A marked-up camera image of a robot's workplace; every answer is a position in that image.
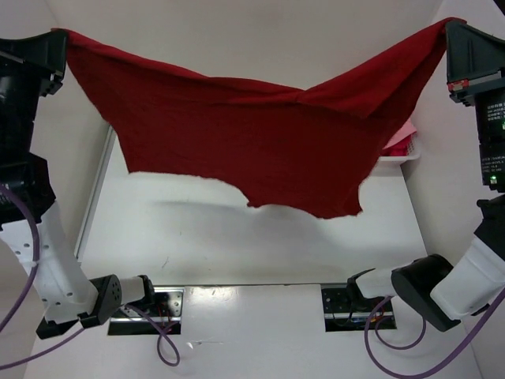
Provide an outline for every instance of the white panel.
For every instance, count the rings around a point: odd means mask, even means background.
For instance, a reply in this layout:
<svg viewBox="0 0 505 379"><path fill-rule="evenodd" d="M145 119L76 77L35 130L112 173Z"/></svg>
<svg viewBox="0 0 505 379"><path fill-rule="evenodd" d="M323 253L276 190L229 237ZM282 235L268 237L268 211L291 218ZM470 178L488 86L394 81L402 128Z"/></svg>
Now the white panel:
<svg viewBox="0 0 505 379"><path fill-rule="evenodd" d="M394 308L398 330L384 331L384 338L398 344L415 340L420 318L400 301ZM368 358L362 332L324 331L319 286L187 288L182 309L181 335L172 337L181 352L178 368L159 361L156 336L107 336L107 327L102 327L84 332L50 358L31 363L25 379L388 378ZM440 362L464 335L461 327L446 333L428 327L414 351L390 351L375 342L375 336L372 349L385 366L414 374ZM37 341L34 351L53 343ZM473 353L466 349L432 379L479 377Z"/></svg>
<svg viewBox="0 0 505 379"><path fill-rule="evenodd" d="M425 27L440 0L47 0L62 26L212 76L302 88Z"/></svg>

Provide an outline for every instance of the pink cable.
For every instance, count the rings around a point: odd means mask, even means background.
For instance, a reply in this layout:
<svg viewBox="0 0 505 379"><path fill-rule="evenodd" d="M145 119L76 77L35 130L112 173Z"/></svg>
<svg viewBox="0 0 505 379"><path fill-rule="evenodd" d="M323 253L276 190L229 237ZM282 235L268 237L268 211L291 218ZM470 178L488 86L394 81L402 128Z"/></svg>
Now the pink cable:
<svg viewBox="0 0 505 379"><path fill-rule="evenodd" d="M370 348L370 341L368 340L368 332L370 330L370 324L372 323L373 316L380 310L382 306L388 303L391 300L391 296L384 298L382 302L380 302L370 313L365 325L365 347L368 352L368 356L372 360L372 362L384 373L391 377L396 377L397 379L425 379L426 377L431 377L435 373L438 373L443 368L445 368L449 363L455 360L455 358L461 354L463 350L472 342L473 338L478 334L478 332L482 329L486 322L488 322L489 318L495 313L498 306L505 299L505 288L499 293L499 295L495 298L492 304L489 306L488 310L482 315L480 320L476 323L470 333L463 339L463 341L438 365L431 368L428 371L423 373L418 373L415 375L402 375L400 373L396 373L382 366L377 358L373 355L372 349Z"/></svg>

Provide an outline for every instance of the red towel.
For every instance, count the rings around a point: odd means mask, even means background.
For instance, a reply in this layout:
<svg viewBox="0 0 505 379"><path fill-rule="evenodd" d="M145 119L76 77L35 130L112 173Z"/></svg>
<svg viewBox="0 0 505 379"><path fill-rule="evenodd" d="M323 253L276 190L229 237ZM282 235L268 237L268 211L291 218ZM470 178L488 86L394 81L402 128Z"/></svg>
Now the red towel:
<svg viewBox="0 0 505 379"><path fill-rule="evenodd" d="M68 63L117 132L130 172L217 178L249 206L330 219L360 212L359 185L412 114L445 51L449 20L306 91L206 77L75 32Z"/></svg>

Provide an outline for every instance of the white basket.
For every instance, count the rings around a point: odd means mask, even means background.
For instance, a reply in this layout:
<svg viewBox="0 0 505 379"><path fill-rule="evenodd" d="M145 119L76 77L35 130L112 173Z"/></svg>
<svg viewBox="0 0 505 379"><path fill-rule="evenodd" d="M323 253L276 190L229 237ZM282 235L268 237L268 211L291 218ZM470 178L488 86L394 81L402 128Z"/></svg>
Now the white basket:
<svg viewBox="0 0 505 379"><path fill-rule="evenodd" d="M379 158L379 164L385 163L387 165L399 166L407 160L418 159L421 156L421 146L417 140L417 135L414 134L410 139L407 152L407 156L381 156Z"/></svg>

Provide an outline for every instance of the white wall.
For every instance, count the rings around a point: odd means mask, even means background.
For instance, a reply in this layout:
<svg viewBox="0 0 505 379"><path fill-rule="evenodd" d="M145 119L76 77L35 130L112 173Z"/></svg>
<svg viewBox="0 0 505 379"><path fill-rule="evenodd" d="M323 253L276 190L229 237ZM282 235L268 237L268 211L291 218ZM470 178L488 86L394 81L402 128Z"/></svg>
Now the white wall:
<svg viewBox="0 0 505 379"><path fill-rule="evenodd" d="M505 16L492 0L444 0L434 22L449 16L505 38ZM482 220L477 199L497 193L481 184L475 110L449 99L445 65L444 59L414 112L424 150L419 161L404 166L404 174L427 251L455 263ZM503 378L505 373L504 318L502 306L473 343L484 379Z"/></svg>
<svg viewBox="0 0 505 379"><path fill-rule="evenodd" d="M45 2L0 0L0 38L16 39L48 32L58 26ZM41 99L32 152L49 161L50 179L62 208L62 222L72 244L88 202L106 135L106 127L70 72L56 96ZM26 275L10 249L0 245L0 319L19 294ZM0 335L0 364L30 354L42 307L36 294L18 311ZM24 366L0 373L21 378Z"/></svg>

